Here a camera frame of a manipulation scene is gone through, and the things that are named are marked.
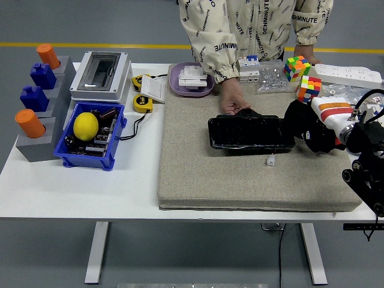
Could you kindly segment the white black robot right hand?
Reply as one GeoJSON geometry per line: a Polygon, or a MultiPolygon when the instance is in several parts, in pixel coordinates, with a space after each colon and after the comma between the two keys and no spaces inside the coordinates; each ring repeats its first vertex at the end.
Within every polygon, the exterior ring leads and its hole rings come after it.
{"type": "Polygon", "coordinates": [[[325,126],[335,132],[342,144],[346,144],[356,119],[351,120],[353,108],[344,97],[313,97],[311,108],[325,126]]]}

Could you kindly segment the person's right hand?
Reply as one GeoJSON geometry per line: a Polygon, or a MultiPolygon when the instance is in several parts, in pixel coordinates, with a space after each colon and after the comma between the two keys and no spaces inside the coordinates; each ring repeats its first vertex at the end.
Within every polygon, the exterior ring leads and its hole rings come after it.
{"type": "Polygon", "coordinates": [[[221,111],[235,115],[241,109],[248,109],[251,104],[244,98],[244,92],[237,78],[231,78],[221,83],[221,111]]]}

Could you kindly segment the person's left hand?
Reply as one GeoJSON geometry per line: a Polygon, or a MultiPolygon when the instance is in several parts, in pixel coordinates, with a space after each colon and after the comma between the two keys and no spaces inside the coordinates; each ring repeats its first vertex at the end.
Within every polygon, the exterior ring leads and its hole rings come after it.
{"type": "Polygon", "coordinates": [[[321,61],[314,56],[313,45],[297,44],[294,49],[294,56],[303,56],[311,65],[316,65],[321,63],[321,61]]]}

